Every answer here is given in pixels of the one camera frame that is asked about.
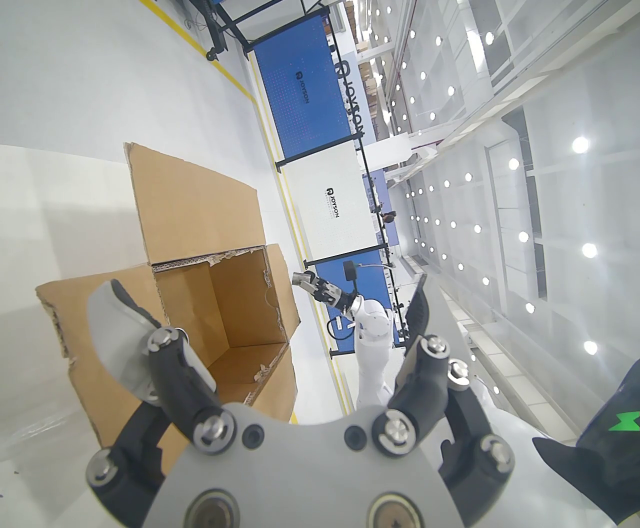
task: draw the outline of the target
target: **cable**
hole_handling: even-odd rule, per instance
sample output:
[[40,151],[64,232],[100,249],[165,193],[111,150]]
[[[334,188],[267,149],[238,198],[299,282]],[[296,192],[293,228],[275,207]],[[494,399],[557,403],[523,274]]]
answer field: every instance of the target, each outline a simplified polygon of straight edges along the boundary
[[346,335],[346,336],[344,336],[344,337],[336,337],[336,336],[334,336],[334,335],[331,333],[331,322],[332,322],[332,321],[336,321],[336,320],[338,319],[338,317],[340,317],[340,316],[335,316],[335,317],[333,317],[332,319],[329,319],[329,320],[326,322],[326,331],[327,331],[327,332],[329,333],[329,335],[330,335],[333,339],[335,339],[336,341],[344,341],[345,339],[349,339],[349,338],[353,335],[353,332],[355,331],[356,327],[354,326],[354,327],[351,329],[351,333],[350,333],[349,335]]

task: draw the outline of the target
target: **screw head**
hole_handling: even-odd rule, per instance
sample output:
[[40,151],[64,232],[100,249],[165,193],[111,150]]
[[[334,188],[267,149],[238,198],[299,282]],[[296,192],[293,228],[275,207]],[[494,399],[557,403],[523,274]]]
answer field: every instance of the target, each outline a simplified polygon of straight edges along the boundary
[[513,471],[515,457],[509,444],[502,438],[497,435],[486,435],[480,442],[480,449],[491,458],[500,473],[508,474]]
[[409,429],[399,418],[389,420],[385,424],[385,434],[396,445],[402,445],[409,439]]
[[86,466],[86,480],[92,488],[99,488],[111,482],[118,472],[118,467],[109,457],[109,449],[101,449],[91,457]]
[[434,354],[442,354],[447,350],[447,342],[437,335],[432,335],[427,339],[427,347]]
[[462,364],[455,362],[451,364],[451,375],[454,378],[467,378],[469,376],[469,369]]
[[178,331],[172,326],[163,326],[154,330],[147,339],[147,348],[150,352],[158,352],[163,346],[180,337]]
[[222,436],[225,421],[220,416],[211,416],[202,422],[202,438],[212,442]]

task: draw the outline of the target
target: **open cardboard box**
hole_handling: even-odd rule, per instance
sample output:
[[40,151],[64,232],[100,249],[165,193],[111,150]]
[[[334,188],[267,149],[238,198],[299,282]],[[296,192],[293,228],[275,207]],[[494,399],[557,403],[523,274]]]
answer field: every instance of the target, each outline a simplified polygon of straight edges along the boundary
[[[280,248],[266,245],[256,190],[139,145],[125,150],[148,263],[36,289],[100,444],[115,442],[140,403],[102,366],[89,333],[87,299],[112,278],[158,321],[186,330],[223,403],[288,421],[289,340],[300,319]],[[173,426],[165,433],[165,472],[187,442]]]

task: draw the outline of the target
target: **metal bolt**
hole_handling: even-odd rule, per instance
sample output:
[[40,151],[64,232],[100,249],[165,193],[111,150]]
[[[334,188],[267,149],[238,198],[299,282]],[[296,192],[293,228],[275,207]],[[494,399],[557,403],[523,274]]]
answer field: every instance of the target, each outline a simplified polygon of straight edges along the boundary
[[202,438],[213,442],[222,436],[225,431],[225,422],[220,416],[212,416],[204,420],[202,424]]
[[469,376],[469,370],[456,361],[451,364],[451,375],[455,378],[466,378]]
[[427,347],[434,354],[443,354],[447,350],[447,342],[437,335],[432,335],[427,339]]
[[492,444],[490,453],[498,464],[508,464],[511,461],[511,453],[507,447],[500,442]]
[[193,430],[193,445],[205,454],[223,452],[236,437],[236,421],[229,411],[223,410],[198,423]]
[[104,486],[115,477],[118,468],[109,458],[110,454],[109,449],[101,449],[91,457],[85,472],[86,480],[90,486],[94,488]]
[[374,422],[374,438],[383,453],[404,456],[415,447],[415,428],[411,420],[398,409],[387,409]]
[[480,442],[480,449],[491,457],[500,473],[511,473],[515,464],[513,451],[497,435],[486,435]]
[[180,337],[178,331],[172,326],[164,326],[154,330],[147,340],[147,348],[151,352],[158,352],[161,347],[171,341],[176,341]]
[[409,438],[409,429],[401,419],[396,418],[385,424],[385,434],[394,444],[402,445]]
[[449,359],[449,373],[447,375],[447,386],[453,390],[466,390],[469,387],[469,367],[459,359]]

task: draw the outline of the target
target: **ceiling light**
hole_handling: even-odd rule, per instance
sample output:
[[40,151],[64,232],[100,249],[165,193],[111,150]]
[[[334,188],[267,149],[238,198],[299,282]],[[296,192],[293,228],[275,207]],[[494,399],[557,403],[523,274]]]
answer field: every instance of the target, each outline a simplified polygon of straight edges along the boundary
[[596,352],[598,351],[598,344],[594,343],[593,341],[585,341],[584,342],[584,351],[587,354],[595,356]]
[[582,246],[582,254],[588,259],[592,259],[598,254],[598,248],[596,244],[587,243]]
[[589,150],[589,140],[583,136],[575,138],[571,144],[571,148],[576,154],[584,154]]

